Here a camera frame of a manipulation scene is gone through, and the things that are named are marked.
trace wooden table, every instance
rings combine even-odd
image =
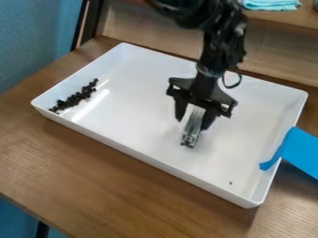
[[[47,120],[37,95],[118,44],[96,38],[0,96],[0,193],[77,237],[318,237],[318,183],[282,164],[266,202],[243,209]],[[299,126],[318,135],[318,89]]]

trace blue cloth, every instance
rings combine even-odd
[[[299,0],[243,0],[243,6],[250,10],[292,11],[300,5]]]
[[[283,158],[290,164],[318,179],[318,138],[293,127],[289,130],[282,145],[268,162],[259,164],[261,170],[267,170]]]

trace black cable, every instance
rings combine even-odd
[[[241,83],[242,83],[242,75],[241,74],[237,74],[237,76],[239,77],[239,81],[237,81],[237,83],[235,83],[235,84],[233,84],[233,85],[231,85],[231,86],[227,86],[226,84],[225,84],[225,76],[223,75],[222,76],[222,83],[223,83],[223,85],[224,85],[224,87],[225,88],[227,88],[227,89],[233,89],[233,88],[235,88],[235,87],[237,87],[237,86],[239,86]]]

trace wooden shelf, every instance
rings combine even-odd
[[[318,35],[318,12],[313,9],[313,0],[301,0],[302,6],[297,11],[250,11],[245,14],[252,21],[267,26],[297,33]]]
[[[151,12],[150,8],[131,7],[120,2],[110,1],[103,35],[192,59],[199,58],[202,35],[198,31],[182,30],[167,18]],[[317,36],[281,31],[251,22],[245,39],[247,55],[240,69],[318,86],[317,40]]]

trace blue wall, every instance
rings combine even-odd
[[[0,93],[70,51],[81,3],[0,0]],[[0,238],[33,238],[37,222],[0,198]]]

